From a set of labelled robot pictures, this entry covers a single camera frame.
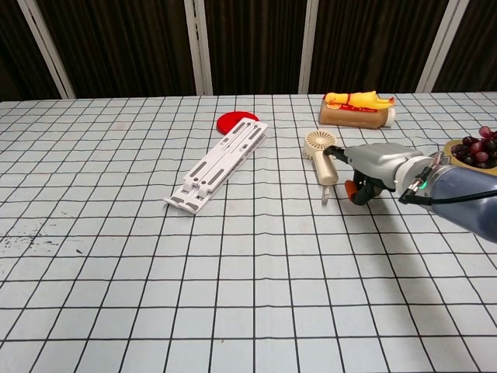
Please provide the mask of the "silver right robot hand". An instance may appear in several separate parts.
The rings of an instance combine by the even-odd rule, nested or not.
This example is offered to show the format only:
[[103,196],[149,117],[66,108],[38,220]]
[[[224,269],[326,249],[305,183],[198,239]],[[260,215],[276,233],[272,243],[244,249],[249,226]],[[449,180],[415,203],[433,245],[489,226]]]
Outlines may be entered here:
[[340,148],[331,145],[324,150],[353,168],[352,180],[345,182],[348,198],[363,206],[383,190],[397,190],[398,170],[411,159],[425,156],[420,151],[397,143],[374,143]]

